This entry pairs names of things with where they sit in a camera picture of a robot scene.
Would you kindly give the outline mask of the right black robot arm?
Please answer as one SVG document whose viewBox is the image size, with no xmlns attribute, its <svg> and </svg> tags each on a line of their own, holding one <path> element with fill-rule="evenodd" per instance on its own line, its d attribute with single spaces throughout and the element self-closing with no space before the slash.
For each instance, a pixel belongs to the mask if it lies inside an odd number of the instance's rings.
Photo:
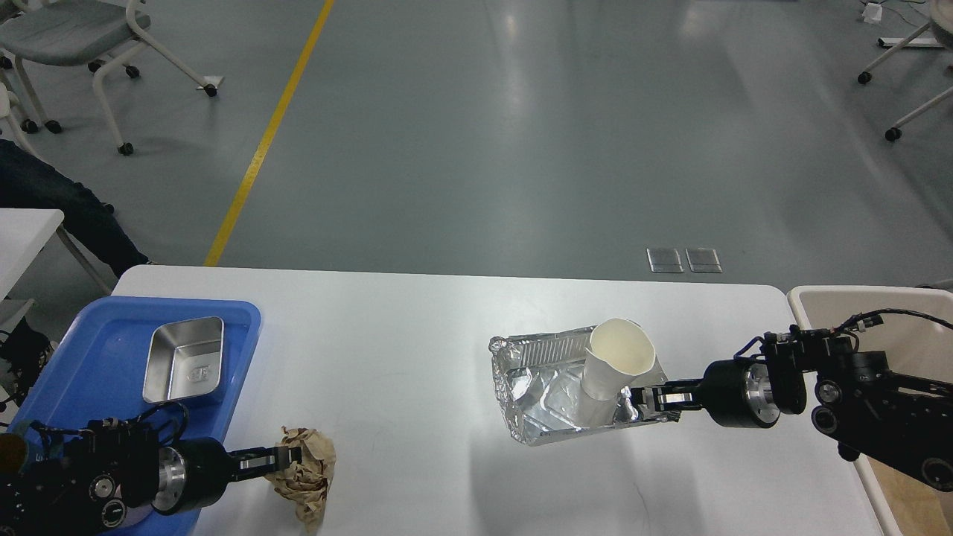
<svg viewBox="0 0 953 536">
<path fill-rule="evenodd" d="M 718 425 L 768 430 L 780 415 L 806 411 L 806 375 L 814 374 L 811 421 L 837 441 L 848 462 L 867 456 L 935 491 L 952 488 L 951 384 L 893 371 L 884 351 L 862 351 L 860 333 L 887 315 L 951 323 L 915 310 L 855 313 L 840 325 L 750 339 L 701 379 L 626 388 L 622 399 L 654 412 L 705 411 Z"/>
</svg>

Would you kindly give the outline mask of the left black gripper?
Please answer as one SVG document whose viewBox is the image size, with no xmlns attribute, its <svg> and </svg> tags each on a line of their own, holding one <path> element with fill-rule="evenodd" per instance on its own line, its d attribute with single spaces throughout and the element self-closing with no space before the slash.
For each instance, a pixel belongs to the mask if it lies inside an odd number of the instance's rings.
<svg viewBox="0 0 953 536">
<path fill-rule="evenodd" d="M 214 438 L 184 440 L 158 451 L 153 509 L 171 516 L 216 503 L 230 482 L 282 472 L 302 461 L 302 447 L 253 447 L 232 452 Z"/>
</svg>

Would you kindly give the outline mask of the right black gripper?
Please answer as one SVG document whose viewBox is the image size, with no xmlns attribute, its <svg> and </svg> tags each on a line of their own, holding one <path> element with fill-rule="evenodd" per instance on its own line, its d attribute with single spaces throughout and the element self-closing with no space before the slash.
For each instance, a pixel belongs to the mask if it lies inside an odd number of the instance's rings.
<svg viewBox="0 0 953 536">
<path fill-rule="evenodd" d="M 694 392 L 704 383 L 704 404 Z M 752 360 L 719 360 L 704 372 L 704 380 L 671 380 L 639 386 L 646 409 L 654 413 L 708 411 L 722 427 L 768 430 L 779 420 L 767 366 Z"/>
</svg>

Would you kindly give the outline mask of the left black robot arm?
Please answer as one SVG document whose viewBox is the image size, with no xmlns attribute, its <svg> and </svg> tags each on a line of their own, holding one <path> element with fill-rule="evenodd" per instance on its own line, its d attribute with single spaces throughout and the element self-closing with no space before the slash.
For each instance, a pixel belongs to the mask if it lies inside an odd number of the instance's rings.
<svg viewBox="0 0 953 536">
<path fill-rule="evenodd" d="M 300 447 L 227 451 L 184 438 L 190 412 L 167 401 L 136 417 L 67 430 L 30 421 L 2 435 L 2 533 L 98 535 L 150 513 L 174 516 L 216 503 L 229 484 L 303 460 Z"/>
</svg>

